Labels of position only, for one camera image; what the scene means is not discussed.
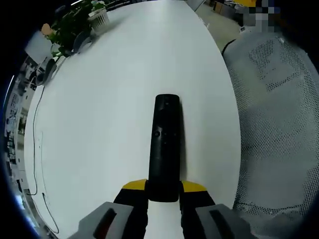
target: desk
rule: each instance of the desk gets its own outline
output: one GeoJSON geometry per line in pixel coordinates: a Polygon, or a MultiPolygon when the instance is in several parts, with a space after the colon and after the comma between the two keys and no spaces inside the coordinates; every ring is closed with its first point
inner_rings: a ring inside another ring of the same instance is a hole
{"type": "MultiPolygon", "coordinates": [[[[111,29],[68,58],[45,87],[35,121],[40,214],[60,239],[129,181],[148,177],[155,97],[180,96],[186,169],[183,179],[204,185],[216,203],[232,207],[240,167],[236,99],[210,33],[184,1],[149,1],[108,13],[111,29]]],[[[25,130],[25,169],[33,178],[32,120],[25,130]]],[[[146,239],[182,237],[176,203],[149,206],[146,239]]]]}

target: office floor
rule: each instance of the office floor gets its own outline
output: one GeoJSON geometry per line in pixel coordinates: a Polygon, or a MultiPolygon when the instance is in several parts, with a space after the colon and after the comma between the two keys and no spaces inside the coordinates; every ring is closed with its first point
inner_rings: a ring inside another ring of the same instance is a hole
{"type": "Polygon", "coordinates": [[[239,36],[240,26],[235,21],[213,12],[212,7],[202,4],[196,13],[208,26],[219,50],[222,51],[229,41],[239,36]]]}

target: cable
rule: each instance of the cable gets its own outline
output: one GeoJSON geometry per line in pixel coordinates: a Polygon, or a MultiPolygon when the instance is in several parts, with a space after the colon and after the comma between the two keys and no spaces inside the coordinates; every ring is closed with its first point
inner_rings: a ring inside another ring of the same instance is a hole
{"type": "Polygon", "coordinates": [[[52,232],[56,233],[56,234],[59,234],[59,233],[60,233],[60,229],[59,229],[58,225],[56,224],[55,219],[53,218],[53,216],[52,216],[52,214],[51,214],[51,212],[50,212],[50,210],[49,210],[49,207],[48,207],[48,205],[47,205],[47,203],[46,203],[46,200],[45,200],[45,194],[42,193],[42,196],[43,196],[43,200],[44,200],[44,204],[45,204],[45,206],[46,206],[46,209],[48,210],[48,212],[49,212],[49,214],[50,214],[50,216],[51,216],[51,218],[52,218],[52,220],[53,220],[53,222],[54,222],[54,224],[55,224],[55,227],[56,227],[56,229],[57,229],[58,231],[55,232],[55,231],[52,230],[51,228],[50,228],[50,230],[51,230],[52,232]]]}
{"type": "Polygon", "coordinates": [[[34,182],[35,182],[35,193],[29,193],[29,194],[27,194],[27,195],[29,195],[29,196],[34,196],[34,195],[36,195],[36,194],[38,193],[38,183],[37,183],[37,181],[36,181],[36,176],[35,176],[35,136],[34,136],[34,122],[35,122],[35,116],[36,116],[36,113],[37,113],[37,110],[38,110],[40,101],[41,101],[42,96],[43,96],[44,87],[45,87],[45,86],[43,86],[43,89],[42,89],[42,93],[41,93],[39,102],[38,102],[38,104],[36,105],[35,112],[34,112],[34,116],[33,116],[33,122],[32,122],[32,134],[33,134],[33,177],[34,177],[34,182]]]}

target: white tabletop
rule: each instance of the white tabletop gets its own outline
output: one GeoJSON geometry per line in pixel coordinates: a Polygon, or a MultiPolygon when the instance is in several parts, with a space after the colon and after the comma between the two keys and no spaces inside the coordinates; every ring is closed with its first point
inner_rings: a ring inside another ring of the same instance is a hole
{"type": "MultiPolygon", "coordinates": [[[[240,167],[236,100],[222,56],[184,1],[149,1],[109,12],[111,29],[68,58],[45,87],[35,122],[39,192],[46,223],[68,238],[79,221],[129,181],[148,177],[155,97],[179,95],[186,172],[216,203],[232,207],[240,167]]],[[[33,179],[32,99],[25,131],[25,168],[33,179]]],[[[146,239],[183,238],[176,203],[149,205],[146,239]]]]}

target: gray mesh fabric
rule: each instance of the gray mesh fabric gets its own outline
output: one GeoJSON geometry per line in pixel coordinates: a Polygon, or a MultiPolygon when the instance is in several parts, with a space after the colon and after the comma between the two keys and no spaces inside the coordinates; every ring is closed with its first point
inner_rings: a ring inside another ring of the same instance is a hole
{"type": "Polygon", "coordinates": [[[241,127],[234,210],[260,238],[284,238],[319,189],[319,75],[279,33],[249,33],[225,53],[241,127]]]}

